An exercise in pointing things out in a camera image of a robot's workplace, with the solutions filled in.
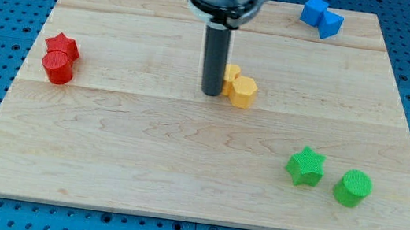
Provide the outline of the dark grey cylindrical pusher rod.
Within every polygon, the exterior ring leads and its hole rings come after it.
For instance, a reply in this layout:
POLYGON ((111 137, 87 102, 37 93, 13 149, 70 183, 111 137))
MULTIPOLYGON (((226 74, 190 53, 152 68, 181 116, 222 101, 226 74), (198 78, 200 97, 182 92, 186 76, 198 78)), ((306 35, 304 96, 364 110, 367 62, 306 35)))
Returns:
POLYGON ((205 95, 218 96, 222 92, 231 32, 206 27, 201 90, 205 95))

